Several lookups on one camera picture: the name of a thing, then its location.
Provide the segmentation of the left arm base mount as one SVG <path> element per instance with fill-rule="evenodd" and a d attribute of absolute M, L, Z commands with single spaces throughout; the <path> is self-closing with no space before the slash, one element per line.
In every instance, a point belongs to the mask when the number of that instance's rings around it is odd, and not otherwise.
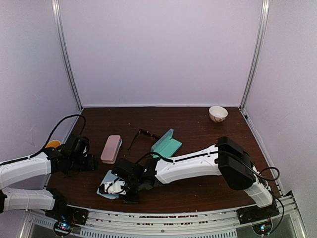
<path fill-rule="evenodd" d="M 67 207 L 65 212 L 57 212 L 53 210 L 45 211 L 45 215 L 47 217 L 55 219 L 53 232 L 58 237 L 70 235 L 74 229 L 85 225 L 88 214 L 88 210 L 74 207 Z"/>

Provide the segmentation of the grey-blue glasses case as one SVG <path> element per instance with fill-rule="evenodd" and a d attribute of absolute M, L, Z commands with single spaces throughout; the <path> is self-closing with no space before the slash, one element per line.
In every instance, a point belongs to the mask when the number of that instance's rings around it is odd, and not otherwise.
<path fill-rule="evenodd" d="M 173 138 L 174 129 L 168 130 L 152 147 L 151 152 L 156 152 L 165 158 L 172 157 L 182 146 L 182 143 Z"/>

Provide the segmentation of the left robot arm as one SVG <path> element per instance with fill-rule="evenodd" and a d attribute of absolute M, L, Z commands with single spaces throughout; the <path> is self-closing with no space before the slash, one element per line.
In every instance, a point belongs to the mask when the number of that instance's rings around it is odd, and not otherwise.
<path fill-rule="evenodd" d="M 64 144 L 47 143 L 39 152 L 0 164 L 0 211 L 41 209 L 67 220 L 71 209 L 57 189 L 27 190 L 11 185 L 37 176 L 92 172 L 98 167 L 86 137 L 72 135 Z"/>

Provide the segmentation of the dark sunglasses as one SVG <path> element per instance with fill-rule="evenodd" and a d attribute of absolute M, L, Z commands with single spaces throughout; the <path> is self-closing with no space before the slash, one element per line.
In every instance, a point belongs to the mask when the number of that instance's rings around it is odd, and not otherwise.
<path fill-rule="evenodd" d="M 161 137 L 156 135 L 156 134 L 150 133 L 148 130 L 139 129 L 138 132 L 133 137 L 133 139 L 132 139 L 127 151 L 131 150 L 132 146 L 134 145 L 136 140 L 139 139 L 139 138 L 152 138 L 152 139 L 158 141 Z"/>

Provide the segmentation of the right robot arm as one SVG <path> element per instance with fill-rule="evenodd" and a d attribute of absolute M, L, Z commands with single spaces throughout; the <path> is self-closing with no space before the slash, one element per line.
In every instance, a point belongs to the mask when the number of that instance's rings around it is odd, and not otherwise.
<path fill-rule="evenodd" d="M 139 191 L 159 184 L 198 178 L 223 176 L 232 190 L 244 191 L 255 202 L 254 215 L 264 219 L 273 211 L 274 198 L 268 182 L 256 169 L 247 151 L 224 136 L 206 149 L 165 157 L 151 151 L 138 161 L 119 159 L 112 168 L 116 179 L 105 187 L 105 192 L 122 196 L 126 203 L 138 203 Z"/>

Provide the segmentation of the light blue cloth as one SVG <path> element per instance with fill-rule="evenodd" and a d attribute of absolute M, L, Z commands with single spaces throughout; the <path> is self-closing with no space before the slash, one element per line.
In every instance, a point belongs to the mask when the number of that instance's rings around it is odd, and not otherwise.
<path fill-rule="evenodd" d="M 108 188 L 108 186 L 117 178 L 114 174 L 112 174 L 112 170 L 109 170 L 105 177 L 103 178 L 101 185 L 104 185 L 104 190 Z M 115 200 L 119 198 L 118 194 L 103 194 L 100 192 L 99 188 L 96 191 L 96 194 L 99 196 L 102 196 L 104 198 L 110 199 L 110 200 Z"/>

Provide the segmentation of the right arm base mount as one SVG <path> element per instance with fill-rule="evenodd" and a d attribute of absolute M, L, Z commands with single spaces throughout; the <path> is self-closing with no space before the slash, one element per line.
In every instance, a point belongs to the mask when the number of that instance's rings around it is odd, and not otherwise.
<path fill-rule="evenodd" d="M 262 237 L 273 231 L 272 218 L 279 214 L 279 209 L 273 207 L 252 206 L 237 210 L 239 223 L 251 224 L 253 232 Z"/>

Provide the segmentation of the pink glasses case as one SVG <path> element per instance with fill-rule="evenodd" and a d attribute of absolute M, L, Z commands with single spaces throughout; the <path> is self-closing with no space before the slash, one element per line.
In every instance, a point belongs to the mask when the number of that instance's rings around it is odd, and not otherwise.
<path fill-rule="evenodd" d="M 122 145 L 122 139 L 120 135 L 110 135 L 107 138 L 104 149 L 101 154 L 101 162 L 104 164 L 114 164 L 119 149 Z"/>

